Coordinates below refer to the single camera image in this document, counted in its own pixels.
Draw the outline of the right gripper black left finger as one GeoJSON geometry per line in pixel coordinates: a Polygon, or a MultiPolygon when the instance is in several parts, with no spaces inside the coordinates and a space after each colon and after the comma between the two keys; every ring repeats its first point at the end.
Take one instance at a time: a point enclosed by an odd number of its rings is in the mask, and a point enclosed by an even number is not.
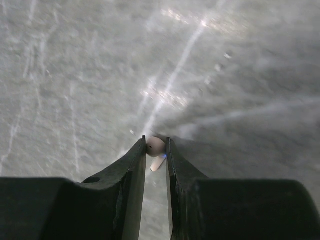
{"type": "Polygon", "coordinates": [[[3,177],[3,240],[137,240],[146,175],[146,140],[83,182],[3,177]]]}

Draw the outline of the beige earbud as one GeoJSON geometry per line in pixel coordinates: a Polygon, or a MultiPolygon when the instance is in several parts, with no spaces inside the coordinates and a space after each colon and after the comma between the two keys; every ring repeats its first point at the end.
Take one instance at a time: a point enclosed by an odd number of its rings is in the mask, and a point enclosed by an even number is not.
{"type": "Polygon", "coordinates": [[[156,172],[166,159],[166,144],[165,142],[156,136],[151,136],[146,141],[146,154],[152,158],[155,158],[150,166],[152,172],[156,172]]]}

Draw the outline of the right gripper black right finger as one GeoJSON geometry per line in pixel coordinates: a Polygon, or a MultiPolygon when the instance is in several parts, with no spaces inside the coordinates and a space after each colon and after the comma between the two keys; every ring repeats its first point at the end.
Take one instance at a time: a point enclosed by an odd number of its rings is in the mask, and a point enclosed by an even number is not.
{"type": "Polygon", "coordinates": [[[317,240],[320,215],[306,188],[287,179],[212,179],[166,140],[172,240],[317,240]]]}

